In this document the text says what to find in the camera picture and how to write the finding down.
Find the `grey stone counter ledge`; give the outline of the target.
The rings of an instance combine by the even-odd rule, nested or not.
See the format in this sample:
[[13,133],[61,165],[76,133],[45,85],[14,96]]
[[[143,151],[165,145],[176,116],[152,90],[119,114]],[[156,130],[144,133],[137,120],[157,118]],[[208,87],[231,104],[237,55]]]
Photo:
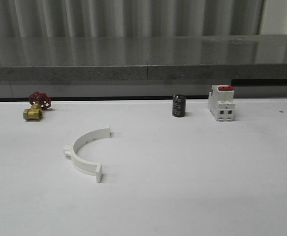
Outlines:
[[287,35],[3,37],[0,83],[287,86]]

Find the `white half pipe clamp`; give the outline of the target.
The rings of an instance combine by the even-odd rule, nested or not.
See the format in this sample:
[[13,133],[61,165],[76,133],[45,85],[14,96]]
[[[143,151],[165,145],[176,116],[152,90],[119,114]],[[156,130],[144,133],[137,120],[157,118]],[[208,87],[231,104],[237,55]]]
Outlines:
[[86,133],[76,139],[72,144],[65,145],[64,154],[70,157],[73,166],[80,172],[95,176],[97,183],[102,179],[102,164],[85,160],[77,155],[77,152],[84,145],[95,140],[110,138],[110,126]]

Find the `brass valve red handwheel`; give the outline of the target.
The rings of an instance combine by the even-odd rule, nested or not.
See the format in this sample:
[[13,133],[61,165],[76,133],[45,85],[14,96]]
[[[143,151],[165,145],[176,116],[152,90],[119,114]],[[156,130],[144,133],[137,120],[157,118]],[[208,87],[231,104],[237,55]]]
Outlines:
[[29,96],[31,107],[24,109],[23,118],[25,120],[41,120],[42,111],[51,107],[51,98],[43,92],[34,92]]

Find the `white circuit breaker red switch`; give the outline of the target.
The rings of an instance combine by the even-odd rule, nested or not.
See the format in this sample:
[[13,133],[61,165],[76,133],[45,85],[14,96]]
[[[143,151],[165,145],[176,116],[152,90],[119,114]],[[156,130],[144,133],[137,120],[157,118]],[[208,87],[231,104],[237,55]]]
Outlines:
[[233,97],[233,86],[212,85],[208,96],[208,108],[216,121],[233,121],[235,111]]

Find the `black cylindrical capacitor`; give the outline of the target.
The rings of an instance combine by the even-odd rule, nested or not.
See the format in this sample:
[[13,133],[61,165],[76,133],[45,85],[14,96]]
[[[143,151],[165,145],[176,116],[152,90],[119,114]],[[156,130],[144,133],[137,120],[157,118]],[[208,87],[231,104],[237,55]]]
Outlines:
[[177,118],[185,116],[186,97],[182,94],[172,96],[172,115]]

